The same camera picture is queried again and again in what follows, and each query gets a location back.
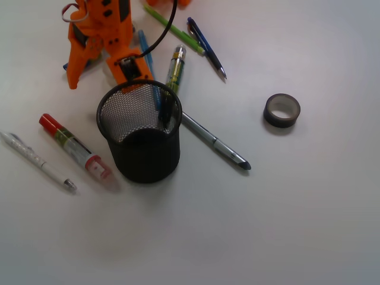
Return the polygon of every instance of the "pen cap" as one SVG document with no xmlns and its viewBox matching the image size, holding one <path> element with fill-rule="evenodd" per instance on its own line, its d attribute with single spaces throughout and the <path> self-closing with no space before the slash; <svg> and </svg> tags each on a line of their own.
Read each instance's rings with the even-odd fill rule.
<svg viewBox="0 0 380 285">
<path fill-rule="evenodd" d="M 40 118 L 40 124 L 50 133 L 51 136 L 55 136 L 57 130 L 62 129 L 63 126 L 54 120 L 49 114 L 43 114 Z"/>
<path fill-rule="evenodd" d="M 160 110 L 154 104 L 157 91 Z M 101 100 L 96 119 L 117 168 L 128 179 L 153 183 L 175 170 L 182 107 L 168 86 L 152 80 L 116 86 Z"/>
</svg>

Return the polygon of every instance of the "tape roll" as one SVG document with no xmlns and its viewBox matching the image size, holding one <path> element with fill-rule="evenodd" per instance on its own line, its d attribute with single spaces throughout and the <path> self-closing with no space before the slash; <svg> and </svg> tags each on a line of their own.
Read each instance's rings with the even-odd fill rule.
<svg viewBox="0 0 380 285">
<path fill-rule="evenodd" d="M 276 110 L 282 111 L 289 115 L 289 118 L 281 118 L 274 114 Z M 293 126 L 299 114 L 301 106 L 298 101 L 288 94 L 275 94 L 271 96 L 264 109 L 264 119 L 277 128 L 288 128 Z"/>
</svg>

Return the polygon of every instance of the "white pen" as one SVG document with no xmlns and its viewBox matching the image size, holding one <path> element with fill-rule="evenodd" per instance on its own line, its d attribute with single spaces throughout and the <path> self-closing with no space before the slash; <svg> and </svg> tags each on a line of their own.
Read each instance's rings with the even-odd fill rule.
<svg viewBox="0 0 380 285">
<path fill-rule="evenodd" d="M 46 161 L 34 153 L 34 151 L 31 148 L 28 148 L 16 135 L 0 131 L 0 136 L 7 144 L 9 144 L 12 148 L 22 154 L 27 160 L 41 169 L 42 172 L 45 172 L 46 175 L 48 175 L 51 179 L 65 187 L 68 192 L 72 194 L 76 193 L 77 187 L 70 179 L 59 173 L 56 169 L 54 169 Z"/>
</svg>

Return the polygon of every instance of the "mesh cup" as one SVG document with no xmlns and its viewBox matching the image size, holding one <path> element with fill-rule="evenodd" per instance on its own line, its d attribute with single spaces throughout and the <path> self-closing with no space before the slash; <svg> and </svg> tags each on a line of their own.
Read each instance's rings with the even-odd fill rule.
<svg viewBox="0 0 380 285">
<path fill-rule="evenodd" d="M 161 112 L 156 110 L 155 94 L 161 97 Z M 101 100 L 96 117 L 115 164 L 125 177 L 153 183 L 175 170 L 180 157 L 182 107 L 168 86 L 152 80 L 118 85 Z"/>
</svg>

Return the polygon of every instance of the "wire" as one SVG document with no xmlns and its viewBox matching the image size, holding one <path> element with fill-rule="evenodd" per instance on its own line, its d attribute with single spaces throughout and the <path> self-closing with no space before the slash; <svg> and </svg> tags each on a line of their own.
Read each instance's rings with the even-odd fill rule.
<svg viewBox="0 0 380 285">
<path fill-rule="evenodd" d="M 173 20 L 174 20 L 174 16 L 176 15 L 177 3 L 178 3 L 178 0 L 174 0 L 173 1 L 172 14 L 170 15 L 170 18 L 169 18 L 169 20 L 167 22 L 166 28 L 162 32 L 161 36 L 158 38 L 158 40 L 156 40 L 156 42 L 153 45 L 151 45 L 150 47 L 148 47 L 148 49 L 145 52 L 143 52 L 140 55 L 137 55 L 136 58 L 143 58 L 145 55 L 147 55 L 148 53 L 152 52 L 152 50 L 154 50 L 159 45 L 159 43 L 163 40 L 163 38 L 166 36 L 167 32 L 170 30 L 170 27 L 172 26 L 172 23 L 173 23 Z"/>
</svg>

